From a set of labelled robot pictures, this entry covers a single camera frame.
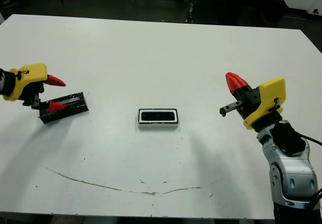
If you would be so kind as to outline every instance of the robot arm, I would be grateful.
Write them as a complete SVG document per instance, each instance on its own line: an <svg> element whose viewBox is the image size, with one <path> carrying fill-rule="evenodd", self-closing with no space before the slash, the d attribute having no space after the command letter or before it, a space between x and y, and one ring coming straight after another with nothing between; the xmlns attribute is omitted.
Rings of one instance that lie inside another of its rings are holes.
<svg viewBox="0 0 322 224"><path fill-rule="evenodd" d="M66 84L60 79L47 74L43 63L25 65L21 69L0 69L0 95L6 101L22 100L24 106L32 109L59 111L65 105L56 102L41 102L39 93L44 92L44 84L62 86Z"/></svg>
<svg viewBox="0 0 322 224"><path fill-rule="evenodd" d="M317 179L309 162L310 147L303 135L282 120L285 80L275 78L252 89L233 73L226 74L237 102L219 110L222 116L237 110L247 129L254 129L270 165L274 216L279 223L322 223Z"/></svg>

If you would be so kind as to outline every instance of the table surface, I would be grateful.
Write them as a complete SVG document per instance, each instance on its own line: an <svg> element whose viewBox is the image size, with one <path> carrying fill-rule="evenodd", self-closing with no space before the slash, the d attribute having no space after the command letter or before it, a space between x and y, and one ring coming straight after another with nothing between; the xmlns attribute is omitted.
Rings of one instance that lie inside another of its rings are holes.
<svg viewBox="0 0 322 224"><path fill-rule="evenodd" d="M299 30L13 15L1 68L44 62L89 112L44 125L0 101L0 211L108 216L273 218L269 166L225 74L286 79L283 117L322 139L322 55ZM139 129L139 108L177 108L177 129ZM322 148L311 163L322 183Z"/></svg>

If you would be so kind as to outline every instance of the black cable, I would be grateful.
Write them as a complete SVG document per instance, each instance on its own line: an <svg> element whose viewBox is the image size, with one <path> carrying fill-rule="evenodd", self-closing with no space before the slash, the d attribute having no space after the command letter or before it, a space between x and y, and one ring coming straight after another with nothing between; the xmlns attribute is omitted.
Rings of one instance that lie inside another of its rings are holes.
<svg viewBox="0 0 322 224"><path fill-rule="evenodd" d="M308 136L305 136L305 135L303 135L303 134L301 134L301 133L298 133L301 137L303 137L303 138L305 138L305 139L307 139L307 140L310 140L310 141L312 141L312 142L315 142L315 143L317 143L318 145L320 145L320 146L322 146L322 142L320 142L320 141L317 141L316 139L314 139L314 138L311 138L311 137L308 137Z"/></svg>
<svg viewBox="0 0 322 224"><path fill-rule="evenodd" d="M318 203L318 201L320 200L322 198L322 194L320 194L320 195L318 195L316 198L313 198L311 201L310 201L310 203L309 203L309 205L307 206L307 208L308 209L313 209L315 206L316 206L316 204Z"/></svg>

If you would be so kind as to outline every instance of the crack on table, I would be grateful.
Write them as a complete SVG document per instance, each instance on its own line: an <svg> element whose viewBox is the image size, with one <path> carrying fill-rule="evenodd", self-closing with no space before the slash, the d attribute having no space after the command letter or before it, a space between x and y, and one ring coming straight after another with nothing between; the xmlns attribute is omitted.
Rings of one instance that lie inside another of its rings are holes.
<svg viewBox="0 0 322 224"><path fill-rule="evenodd" d="M214 182L212 182L209 185L204 186L204 187L198 186L198 187L189 187L189 188L179 188L179 189L174 189L174 190L170 190L170 191L167 191L167 192L138 192L138 191L132 191L132 190L122 190L122 189L118 189L118 188L114 188L114 187L110 187L110 186L106 186L106 185L100 185L100 184L95 184L95 183L87 182L87 181L84 181L84 180L78 180L78 179L69 177L67 175L63 175L60 172L54 171L54 170L52 170L49 167L46 167L46 169L48 169L49 171L51 171L51 172L53 172L55 174L58 174L61 177L64 177L66 179L69 179L69 180L72 180L72 181L76 181L76 182L79 182L79 183L82 183L82 184L93 185L93 186L102 187L102 188L106 188L106 189L110 189L110 190L115 190L115 191L122 191L122 192L127 192L127 193L143 194L143 195L153 195L153 196L155 196L155 195L165 195L165 194L169 194L169 193L172 193L172 192L175 192L175 191L208 188L211 185L213 185L214 183L216 183L216 182L219 181L219 180L214 181Z"/></svg>

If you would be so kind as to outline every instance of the black box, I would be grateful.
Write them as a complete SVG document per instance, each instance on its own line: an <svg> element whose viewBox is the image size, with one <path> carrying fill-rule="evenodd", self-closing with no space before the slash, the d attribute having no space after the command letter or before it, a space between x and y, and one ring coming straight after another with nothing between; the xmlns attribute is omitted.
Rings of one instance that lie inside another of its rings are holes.
<svg viewBox="0 0 322 224"><path fill-rule="evenodd" d="M56 98L50 100L49 102L59 102L61 104L66 104L68 108L66 110L52 112L40 110L39 118L43 121L43 123L55 121L89 110L86 105L84 94L82 92Z"/></svg>

